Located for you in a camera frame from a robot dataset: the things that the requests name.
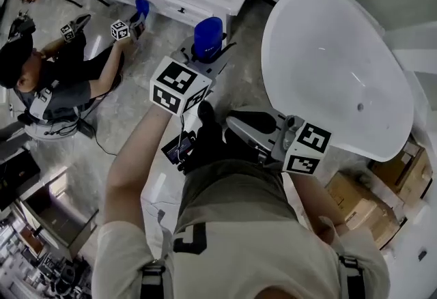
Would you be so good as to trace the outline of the person's black trousers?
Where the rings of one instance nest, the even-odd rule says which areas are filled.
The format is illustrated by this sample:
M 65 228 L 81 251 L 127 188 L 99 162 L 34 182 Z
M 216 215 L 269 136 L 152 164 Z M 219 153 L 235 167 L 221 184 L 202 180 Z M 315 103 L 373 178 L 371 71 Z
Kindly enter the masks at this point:
M 220 160 L 236 159 L 257 163 L 258 151 L 230 129 L 223 132 L 208 101 L 203 100 L 199 103 L 197 116 L 201 121 L 201 127 L 197 131 L 193 151 L 182 165 L 184 175 Z

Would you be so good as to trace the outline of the person's left forearm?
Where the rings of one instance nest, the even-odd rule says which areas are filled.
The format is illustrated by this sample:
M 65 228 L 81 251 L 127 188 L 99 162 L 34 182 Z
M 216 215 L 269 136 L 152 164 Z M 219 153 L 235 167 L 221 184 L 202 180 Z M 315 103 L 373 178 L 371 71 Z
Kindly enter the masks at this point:
M 152 105 L 123 145 L 107 177 L 104 224 L 124 221 L 145 229 L 141 193 L 171 117 Z

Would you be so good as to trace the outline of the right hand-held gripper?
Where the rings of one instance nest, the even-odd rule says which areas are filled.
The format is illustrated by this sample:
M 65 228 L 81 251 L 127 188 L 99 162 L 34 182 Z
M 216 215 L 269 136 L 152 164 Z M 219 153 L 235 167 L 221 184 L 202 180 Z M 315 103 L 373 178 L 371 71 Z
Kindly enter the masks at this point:
M 258 161 L 266 161 L 271 153 L 281 170 L 288 173 L 314 174 L 331 140 L 331 132 L 298 116 L 237 112 L 228 116 L 226 122 L 231 131 L 257 151 Z

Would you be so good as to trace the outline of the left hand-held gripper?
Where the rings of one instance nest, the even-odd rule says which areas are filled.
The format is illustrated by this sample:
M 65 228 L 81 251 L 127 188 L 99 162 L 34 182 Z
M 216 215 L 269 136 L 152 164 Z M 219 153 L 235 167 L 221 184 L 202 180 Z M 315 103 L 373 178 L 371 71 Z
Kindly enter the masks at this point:
M 179 51 L 159 63 L 150 80 L 150 100 L 167 112 L 181 116 L 212 90 L 235 47 L 236 43 L 230 42 L 203 62 L 194 55 L 194 37 L 187 37 Z

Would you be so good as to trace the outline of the cardboard box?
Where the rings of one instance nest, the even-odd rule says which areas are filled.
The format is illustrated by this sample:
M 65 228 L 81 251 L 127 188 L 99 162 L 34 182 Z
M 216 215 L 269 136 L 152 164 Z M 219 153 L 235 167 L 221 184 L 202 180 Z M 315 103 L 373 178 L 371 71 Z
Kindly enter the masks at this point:
M 350 229 L 366 227 L 382 249 L 399 231 L 400 223 L 383 200 L 362 184 L 337 172 L 326 190 L 338 205 Z
M 409 208 L 419 202 L 433 173 L 425 148 L 412 139 L 394 158 L 386 162 L 372 160 L 369 168 Z

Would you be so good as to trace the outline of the person's right forearm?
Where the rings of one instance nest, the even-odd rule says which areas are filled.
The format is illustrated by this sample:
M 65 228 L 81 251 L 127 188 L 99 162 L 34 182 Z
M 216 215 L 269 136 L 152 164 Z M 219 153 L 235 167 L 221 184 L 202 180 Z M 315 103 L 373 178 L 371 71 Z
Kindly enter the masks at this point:
M 331 243 L 334 237 L 334 231 L 322 217 L 331 221 L 338 235 L 349 230 L 337 204 L 316 177 L 297 173 L 290 173 L 290 177 L 313 231 L 320 239 Z

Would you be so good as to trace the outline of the person's beige vest torso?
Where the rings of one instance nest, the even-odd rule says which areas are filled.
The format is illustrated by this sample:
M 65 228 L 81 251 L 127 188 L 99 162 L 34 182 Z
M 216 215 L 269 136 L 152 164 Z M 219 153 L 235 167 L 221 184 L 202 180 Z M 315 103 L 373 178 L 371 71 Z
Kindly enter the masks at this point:
M 298 222 L 282 179 L 242 160 L 186 176 L 160 259 L 133 224 L 99 231 L 93 299 L 255 299 L 265 289 L 295 299 L 387 299 L 390 280 L 368 229 L 322 241 Z

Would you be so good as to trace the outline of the white bathtub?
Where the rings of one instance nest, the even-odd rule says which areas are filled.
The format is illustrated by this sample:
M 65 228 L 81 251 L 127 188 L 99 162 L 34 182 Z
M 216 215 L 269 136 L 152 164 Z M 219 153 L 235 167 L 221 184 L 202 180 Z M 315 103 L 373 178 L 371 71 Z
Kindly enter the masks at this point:
M 331 144 L 385 162 L 412 129 L 406 77 L 352 0 L 279 0 L 262 38 L 272 107 L 332 134 Z

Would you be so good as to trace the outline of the dark wooden cabinet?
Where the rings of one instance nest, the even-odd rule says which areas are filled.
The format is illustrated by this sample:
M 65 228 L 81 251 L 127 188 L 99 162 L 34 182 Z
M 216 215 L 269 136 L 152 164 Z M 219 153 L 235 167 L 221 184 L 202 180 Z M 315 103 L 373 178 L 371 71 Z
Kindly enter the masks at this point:
M 45 179 L 35 176 L 16 189 L 30 226 L 52 252 L 73 260 L 96 228 L 98 191 L 74 167 L 62 167 Z

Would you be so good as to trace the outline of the blue cup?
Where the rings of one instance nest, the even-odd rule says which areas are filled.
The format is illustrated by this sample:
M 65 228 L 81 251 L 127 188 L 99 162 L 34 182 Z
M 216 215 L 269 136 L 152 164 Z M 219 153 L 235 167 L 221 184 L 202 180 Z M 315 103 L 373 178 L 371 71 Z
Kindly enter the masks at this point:
M 218 17 L 209 17 L 195 26 L 194 54 L 198 60 L 211 60 L 222 48 L 223 22 Z

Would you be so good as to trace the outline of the black case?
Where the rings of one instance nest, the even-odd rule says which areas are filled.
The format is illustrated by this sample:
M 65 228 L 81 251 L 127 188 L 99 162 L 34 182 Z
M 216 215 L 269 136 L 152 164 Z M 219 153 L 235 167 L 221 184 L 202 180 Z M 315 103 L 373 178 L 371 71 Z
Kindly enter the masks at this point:
M 39 174 L 40 168 L 30 151 L 24 150 L 0 164 L 0 189 L 17 188 Z

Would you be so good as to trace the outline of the white rolling stool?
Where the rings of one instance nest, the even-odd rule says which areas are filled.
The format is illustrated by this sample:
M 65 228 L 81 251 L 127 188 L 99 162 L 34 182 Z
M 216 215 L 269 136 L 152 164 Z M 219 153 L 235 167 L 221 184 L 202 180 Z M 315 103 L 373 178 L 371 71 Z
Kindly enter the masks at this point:
M 82 119 L 80 113 L 45 121 L 25 111 L 17 117 L 17 121 L 22 123 L 25 132 L 37 141 L 56 141 L 74 136 L 78 132 L 90 139 L 95 137 L 94 127 Z

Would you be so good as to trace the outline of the black waist recorder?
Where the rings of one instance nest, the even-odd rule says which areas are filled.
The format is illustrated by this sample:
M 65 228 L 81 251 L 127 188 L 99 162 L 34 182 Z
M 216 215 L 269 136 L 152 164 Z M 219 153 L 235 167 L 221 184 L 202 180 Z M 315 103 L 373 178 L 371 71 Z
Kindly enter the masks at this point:
M 177 166 L 178 171 L 183 171 L 184 162 L 192 152 L 195 141 L 195 132 L 193 130 L 190 132 L 184 130 L 168 144 L 164 145 L 161 151 L 171 164 Z

